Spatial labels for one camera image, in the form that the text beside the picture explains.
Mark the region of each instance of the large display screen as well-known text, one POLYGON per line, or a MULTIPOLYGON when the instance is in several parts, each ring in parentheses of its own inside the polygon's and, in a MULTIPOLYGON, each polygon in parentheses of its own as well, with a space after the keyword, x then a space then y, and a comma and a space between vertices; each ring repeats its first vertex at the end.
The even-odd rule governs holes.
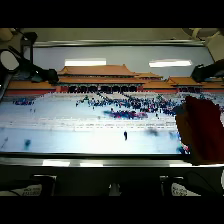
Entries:
MULTIPOLYGON (((87 47, 78 51, 75 56, 65 54, 60 69, 52 66, 52 60, 57 60, 55 51, 51 58, 48 55, 49 67, 58 71, 56 85, 33 83, 22 71, 12 77, 0 103, 1 152, 189 154, 181 143, 173 109, 186 95, 216 101, 220 95, 205 92, 202 84, 191 80, 193 67, 188 75, 178 76, 160 73, 164 68, 153 70, 149 58, 139 62, 140 56, 147 57, 139 49, 133 57, 136 61, 130 55, 128 61, 126 51, 117 47, 114 58, 123 55, 117 62, 107 60, 108 52, 95 59, 93 52, 83 56, 90 52, 87 47)), ((36 64, 44 67, 38 55, 36 64)))

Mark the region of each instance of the projected image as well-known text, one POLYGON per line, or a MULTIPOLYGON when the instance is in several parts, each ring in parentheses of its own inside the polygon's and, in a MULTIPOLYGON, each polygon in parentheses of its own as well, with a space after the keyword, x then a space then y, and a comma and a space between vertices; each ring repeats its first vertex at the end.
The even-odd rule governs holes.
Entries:
POLYGON ((188 154, 173 108, 192 95, 223 110, 221 82, 210 93, 211 83, 126 65, 65 66, 58 76, 56 85, 11 80, 0 104, 2 152, 188 154))

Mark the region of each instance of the white ground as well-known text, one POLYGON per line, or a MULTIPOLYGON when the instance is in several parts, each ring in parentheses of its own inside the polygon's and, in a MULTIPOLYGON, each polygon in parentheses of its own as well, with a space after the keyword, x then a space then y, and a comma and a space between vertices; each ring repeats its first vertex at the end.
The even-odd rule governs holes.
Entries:
MULTIPOLYGON (((75 106, 75 102, 40 101, 32 106, 14 105, 11 102, 0 104, 0 124, 5 120, 17 118, 98 118, 104 117, 104 110, 123 110, 114 106, 88 107, 87 103, 75 106)), ((149 119, 155 114, 148 114, 149 119)), ((118 131, 56 131, 3 128, 0 130, 0 150, 5 152, 27 152, 25 139, 31 140, 29 152, 34 153, 100 153, 100 154, 176 154, 179 141, 170 139, 168 131, 159 135, 149 135, 146 131, 128 131, 128 140, 124 140, 123 130, 118 131)))

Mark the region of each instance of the screen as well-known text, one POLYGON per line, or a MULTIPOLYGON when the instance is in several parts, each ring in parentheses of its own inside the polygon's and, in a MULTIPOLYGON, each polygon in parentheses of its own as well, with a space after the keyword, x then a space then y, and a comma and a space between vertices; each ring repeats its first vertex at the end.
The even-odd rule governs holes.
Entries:
MULTIPOLYGON (((59 82, 32 83, 22 71, 11 79, 0 104, 0 151, 189 154, 181 143, 174 107, 186 95, 213 100, 219 95, 205 93, 191 80, 192 66, 189 72, 178 67, 176 73, 188 73, 181 77, 168 74, 169 68, 150 68, 151 59, 144 53, 150 49, 140 48, 131 52, 130 47, 104 47, 100 54, 91 47, 34 49, 34 64, 46 69, 49 60, 48 68, 57 70, 59 82)), ((162 52, 159 59, 165 57, 162 52)))

